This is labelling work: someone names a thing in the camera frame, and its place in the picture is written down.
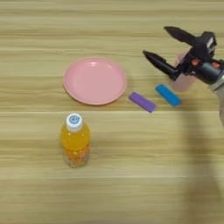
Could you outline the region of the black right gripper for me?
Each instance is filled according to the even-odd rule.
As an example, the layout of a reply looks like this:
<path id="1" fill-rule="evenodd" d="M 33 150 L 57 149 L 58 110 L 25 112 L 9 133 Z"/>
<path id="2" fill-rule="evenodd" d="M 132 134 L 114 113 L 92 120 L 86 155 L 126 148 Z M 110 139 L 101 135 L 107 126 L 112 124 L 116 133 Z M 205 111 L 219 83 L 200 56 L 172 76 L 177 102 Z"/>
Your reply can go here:
<path id="1" fill-rule="evenodd" d="M 224 60 L 215 59 L 217 46 L 215 38 L 198 40 L 191 33 L 178 27 L 165 26 L 164 29 L 179 42 L 192 46 L 184 58 L 178 63 L 180 74 L 191 75 L 208 85 L 214 84 L 224 74 Z M 166 60 L 153 52 L 143 51 L 144 57 L 158 70 L 167 74 L 170 79 L 177 78 L 177 70 Z"/>

